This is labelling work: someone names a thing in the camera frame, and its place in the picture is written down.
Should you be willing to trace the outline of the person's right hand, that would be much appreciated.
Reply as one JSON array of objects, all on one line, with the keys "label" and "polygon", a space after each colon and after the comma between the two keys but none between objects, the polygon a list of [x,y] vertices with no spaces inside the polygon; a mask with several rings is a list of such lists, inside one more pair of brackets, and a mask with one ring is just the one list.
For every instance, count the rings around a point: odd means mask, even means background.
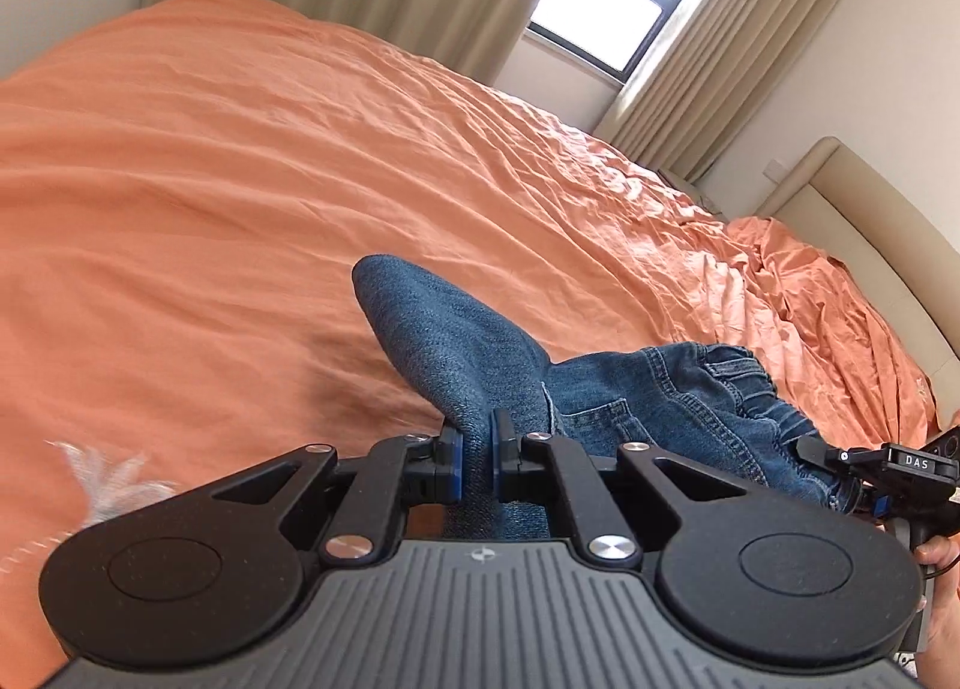
[{"label": "person's right hand", "polygon": [[958,541],[934,536],[914,551],[921,564],[934,565],[928,648],[916,657],[918,678],[928,689],[960,686],[960,603],[958,603]]}]

